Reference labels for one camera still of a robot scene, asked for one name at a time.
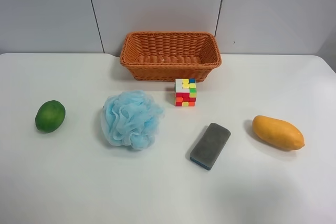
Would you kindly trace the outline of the yellow mango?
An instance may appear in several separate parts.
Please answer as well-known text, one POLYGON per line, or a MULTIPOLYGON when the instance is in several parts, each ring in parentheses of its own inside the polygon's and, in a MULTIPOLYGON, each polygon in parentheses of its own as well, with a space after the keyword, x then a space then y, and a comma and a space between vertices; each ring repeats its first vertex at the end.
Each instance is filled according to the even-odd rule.
POLYGON ((261 140, 282 150, 296 151, 305 146, 303 134, 289 122, 258 115, 252 127, 261 140))

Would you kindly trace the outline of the orange wicker basket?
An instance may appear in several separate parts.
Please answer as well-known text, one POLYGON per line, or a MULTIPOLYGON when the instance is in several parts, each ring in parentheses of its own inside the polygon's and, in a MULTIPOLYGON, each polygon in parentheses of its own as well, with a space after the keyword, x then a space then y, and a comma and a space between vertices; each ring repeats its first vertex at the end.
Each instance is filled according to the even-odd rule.
POLYGON ((129 33, 120 63, 139 81, 198 82, 222 63, 215 37, 196 31, 136 31, 129 33))

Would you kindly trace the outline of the green lemon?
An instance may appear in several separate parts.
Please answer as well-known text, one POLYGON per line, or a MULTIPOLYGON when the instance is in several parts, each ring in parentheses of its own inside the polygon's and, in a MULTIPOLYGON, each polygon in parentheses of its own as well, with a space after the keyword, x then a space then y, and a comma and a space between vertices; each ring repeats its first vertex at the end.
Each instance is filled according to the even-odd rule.
POLYGON ((59 101, 47 101, 39 108, 35 116, 35 126, 43 133, 50 133, 62 125, 65 116, 65 107, 59 101))

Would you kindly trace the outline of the multicoloured puzzle cube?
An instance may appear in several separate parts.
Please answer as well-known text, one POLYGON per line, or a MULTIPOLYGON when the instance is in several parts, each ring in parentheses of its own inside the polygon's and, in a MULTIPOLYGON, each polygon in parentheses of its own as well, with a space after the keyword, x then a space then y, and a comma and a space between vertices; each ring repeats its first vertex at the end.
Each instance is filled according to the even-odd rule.
POLYGON ((195 79, 175 79, 175 106, 196 105, 197 88, 195 79))

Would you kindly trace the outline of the blue mesh bath pouf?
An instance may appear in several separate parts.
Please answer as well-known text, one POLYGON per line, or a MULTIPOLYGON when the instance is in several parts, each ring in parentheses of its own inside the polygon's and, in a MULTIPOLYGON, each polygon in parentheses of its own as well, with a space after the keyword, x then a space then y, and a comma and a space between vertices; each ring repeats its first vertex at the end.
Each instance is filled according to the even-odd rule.
POLYGON ((143 150, 154 143, 163 112, 144 91, 125 91, 105 101, 100 114, 101 128, 112 146, 143 150))

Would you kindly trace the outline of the grey blue eraser sponge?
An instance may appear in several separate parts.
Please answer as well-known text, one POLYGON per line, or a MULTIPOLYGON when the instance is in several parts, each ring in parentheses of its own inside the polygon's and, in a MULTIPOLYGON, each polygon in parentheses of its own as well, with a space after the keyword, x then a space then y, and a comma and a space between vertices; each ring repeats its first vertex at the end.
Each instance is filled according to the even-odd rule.
POLYGON ((190 153, 190 160, 206 170, 211 170, 231 132, 216 123, 211 123, 190 153))

